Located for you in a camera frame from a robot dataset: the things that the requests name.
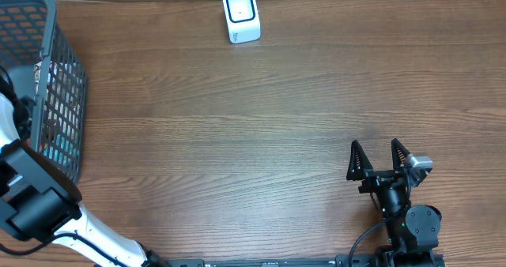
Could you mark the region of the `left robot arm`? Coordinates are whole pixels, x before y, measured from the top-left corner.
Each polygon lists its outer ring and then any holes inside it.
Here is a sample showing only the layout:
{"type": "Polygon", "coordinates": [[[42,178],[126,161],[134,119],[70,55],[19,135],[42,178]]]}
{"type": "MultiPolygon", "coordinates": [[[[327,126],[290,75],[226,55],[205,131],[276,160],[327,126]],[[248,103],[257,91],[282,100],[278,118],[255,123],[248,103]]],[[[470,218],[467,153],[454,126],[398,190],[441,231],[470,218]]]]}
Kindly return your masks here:
{"type": "Polygon", "coordinates": [[[20,241],[35,239],[30,250],[2,252],[25,256],[54,243],[98,266],[165,266],[141,243],[127,239],[96,218],[76,185],[20,137],[29,119],[6,70],[1,71],[1,228],[20,241]]]}

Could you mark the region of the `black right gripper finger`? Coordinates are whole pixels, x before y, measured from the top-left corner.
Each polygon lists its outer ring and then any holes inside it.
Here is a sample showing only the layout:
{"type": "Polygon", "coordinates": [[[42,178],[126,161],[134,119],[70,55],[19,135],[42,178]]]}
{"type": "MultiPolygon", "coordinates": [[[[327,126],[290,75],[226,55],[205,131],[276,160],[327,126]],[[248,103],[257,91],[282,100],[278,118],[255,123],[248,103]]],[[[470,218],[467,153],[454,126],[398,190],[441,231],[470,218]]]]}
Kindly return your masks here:
{"type": "Polygon", "coordinates": [[[351,155],[346,174],[348,181],[364,180],[373,173],[373,166],[365,155],[358,140],[351,143],[351,155]]]}
{"type": "Polygon", "coordinates": [[[394,138],[391,141],[391,153],[393,169],[399,171],[410,151],[397,138],[394,138]]]}

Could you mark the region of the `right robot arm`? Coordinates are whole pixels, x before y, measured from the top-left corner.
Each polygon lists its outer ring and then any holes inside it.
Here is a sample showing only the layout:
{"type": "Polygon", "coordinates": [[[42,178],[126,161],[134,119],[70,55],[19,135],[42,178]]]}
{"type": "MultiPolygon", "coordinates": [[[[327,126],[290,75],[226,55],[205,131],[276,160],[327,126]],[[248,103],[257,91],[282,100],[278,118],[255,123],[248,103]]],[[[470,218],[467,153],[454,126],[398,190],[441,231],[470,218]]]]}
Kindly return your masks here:
{"type": "Polygon", "coordinates": [[[362,266],[444,266],[444,258],[432,250],[439,246],[442,215],[432,205],[413,205],[412,189],[433,169],[429,156],[416,156],[402,143],[391,140],[392,169],[373,168],[359,141],[351,143],[348,181],[360,181],[358,192],[367,194],[382,220],[365,231],[352,245],[347,265],[362,266]],[[385,227],[388,244],[376,248],[367,259],[355,256],[358,245],[375,230],[385,227]]]}

